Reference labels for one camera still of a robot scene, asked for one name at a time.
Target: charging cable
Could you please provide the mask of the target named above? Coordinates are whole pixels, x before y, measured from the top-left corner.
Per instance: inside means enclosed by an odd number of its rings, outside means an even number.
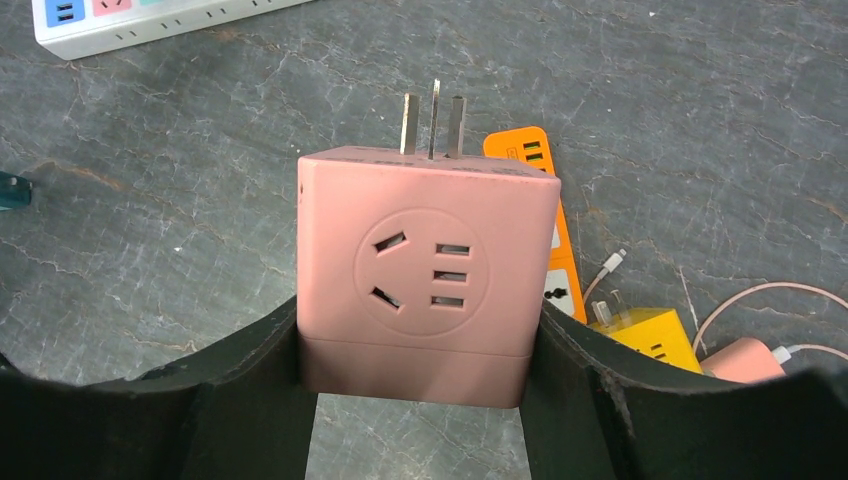
[[[827,352],[848,361],[848,354],[845,352],[840,352],[835,348],[825,347],[824,345],[816,345],[814,343],[802,343],[799,345],[792,345],[791,347],[777,347],[771,351],[771,354],[774,355],[774,359],[777,360],[777,363],[783,365],[787,360],[792,358],[793,353],[800,352],[801,350],[818,350],[819,352]]]
[[[813,287],[811,285],[805,285],[803,283],[795,283],[795,282],[768,282],[768,283],[763,283],[763,284],[755,285],[751,288],[747,288],[745,290],[742,290],[741,292],[739,292],[736,295],[728,298],[724,303],[719,305],[718,308],[716,308],[713,311],[713,313],[711,313],[710,316],[707,317],[706,320],[704,320],[704,323],[701,324],[701,328],[699,328],[698,333],[695,334],[695,340],[692,341],[692,349],[697,350],[698,344],[700,344],[701,348],[704,349],[704,353],[706,353],[707,346],[704,344],[704,341],[703,341],[704,332],[707,331],[707,328],[709,328],[709,326],[712,325],[712,323],[716,319],[716,317],[718,317],[721,314],[721,312],[725,311],[727,309],[727,307],[736,303],[737,300],[739,300],[743,297],[746,297],[746,296],[748,296],[752,293],[759,292],[760,290],[766,290],[766,289],[769,289],[769,288],[778,288],[778,287],[792,288],[792,289],[795,289],[795,290],[804,290],[804,291],[807,291],[807,292],[817,293],[819,295],[823,295],[823,296],[833,300],[834,302],[838,303],[839,305],[842,305],[846,310],[848,310],[848,302],[846,302],[845,299],[840,298],[840,297],[836,296],[835,294],[830,293],[823,288]],[[832,349],[830,347],[811,348],[811,347],[820,347],[820,345],[806,345],[806,344],[795,345],[793,347],[787,348],[787,350],[789,350],[791,348],[795,348],[795,347],[803,347],[803,348],[798,348],[795,351],[804,350],[804,349],[811,349],[811,350],[821,350],[821,351],[828,352],[828,353],[838,352],[838,353],[836,353],[836,355],[842,356],[843,358],[845,358],[845,360],[848,360],[848,355],[845,355],[844,353],[840,352],[839,350],[835,350],[835,349]]]
[[[625,251],[623,248],[610,255],[607,261],[604,262],[604,266],[603,268],[601,268],[601,271],[598,272],[597,275],[595,275],[595,279],[592,280],[592,283],[590,283],[589,286],[586,288],[586,291],[583,292],[583,303],[589,302],[589,294],[592,293],[592,290],[594,290],[595,287],[597,287],[598,284],[601,283],[601,280],[603,280],[604,277],[614,272],[615,269],[618,268],[619,265],[621,265],[621,262],[624,261],[625,255],[627,255],[627,251]]]

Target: small plug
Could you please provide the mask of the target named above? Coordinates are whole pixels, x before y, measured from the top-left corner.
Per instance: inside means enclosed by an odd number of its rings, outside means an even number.
[[[790,358],[792,358],[792,353],[789,352],[789,349],[783,346],[777,347],[771,351],[771,354],[774,355],[774,359],[777,360],[777,363],[783,365]]]
[[[595,312],[598,323],[605,327],[612,325],[612,312],[610,312],[607,302],[592,302],[592,311]]]

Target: metal plug prong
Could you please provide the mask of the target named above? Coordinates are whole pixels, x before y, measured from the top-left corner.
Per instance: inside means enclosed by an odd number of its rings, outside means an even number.
[[[415,143],[418,140],[418,112],[421,98],[407,93],[403,99],[403,123],[400,128],[400,153],[412,155],[415,153]]]
[[[453,97],[451,101],[451,116],[448,122],[448,154],[449,158],[462,156],[462,137],[465,128],[465,99]]]
[[[432,160],[436,152],[436,117],[439,113],[439,79],[433,82],[433,118],[430,119],[430,147],[427,150],[427,158]]]

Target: dark green object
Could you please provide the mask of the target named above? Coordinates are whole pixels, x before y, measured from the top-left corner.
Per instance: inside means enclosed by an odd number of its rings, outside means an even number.
[[[16,175],[0,172],[0,211],[21,208],[32,201],[32,183]]]
[[[135,380],[64,385],[0,356],[0,478],[303,479],[318,396],[298,384],[296,305]],[[520,409],[533,480],[845,478],[848,370],[731,384],[549,302],[540,320]]]

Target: pink socket panel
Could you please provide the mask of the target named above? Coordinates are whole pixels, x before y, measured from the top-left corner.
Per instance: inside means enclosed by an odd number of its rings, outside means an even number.
[[[306,387],[517,406],[559,179],[518,162],[364,147],[303,157],[298,179]]]

